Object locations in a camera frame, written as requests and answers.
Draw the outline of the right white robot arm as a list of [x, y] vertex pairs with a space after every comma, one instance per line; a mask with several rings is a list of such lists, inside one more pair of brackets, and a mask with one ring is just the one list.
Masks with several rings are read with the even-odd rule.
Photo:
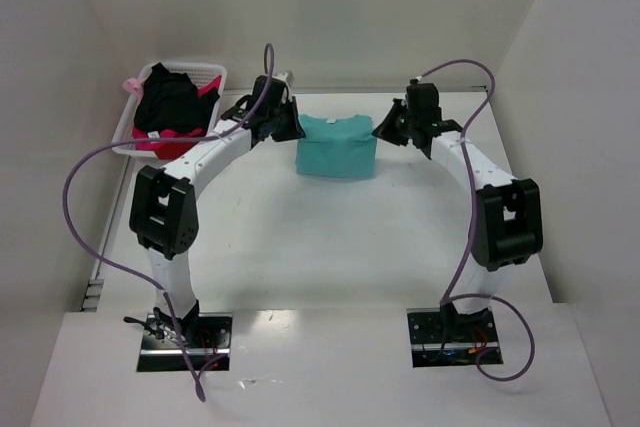
[[514, 268], [542, 249], [539, 186], [499, 168], [458, 122], [444, 119], [432, 83], [412, 80], [373, 136], [396, 146], [413, 145], [470, 192], [469, 240], [440, 314], [448, 334], [480, 320]]

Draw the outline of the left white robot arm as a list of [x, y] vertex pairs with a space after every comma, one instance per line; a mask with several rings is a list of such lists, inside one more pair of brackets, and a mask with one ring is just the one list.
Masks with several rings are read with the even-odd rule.
[[269, 79], [256, 78], [253, 91], [221, 115], [209, 135], [161, 168], [146, 166], [136, 177], [129, 227], [144, 248], [156, 289], [154, 316], [163, 329], [180, 324], [190, 342], [200, 335], [199, 302], [191, 284], [189, 249], [199, 231], [197, 200], [205, 188], [237, 158], [258, 143], [305, 137], [293, 74], [284, 71]]

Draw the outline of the teal t shirt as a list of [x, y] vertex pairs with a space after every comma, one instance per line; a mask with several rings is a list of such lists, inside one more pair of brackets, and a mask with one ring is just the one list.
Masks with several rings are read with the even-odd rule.
[[297, 142], [295, 168], [299, 175], [370, 179], [375, 175], [377, 139], [373, 119], [299, 117], [305, 137]]

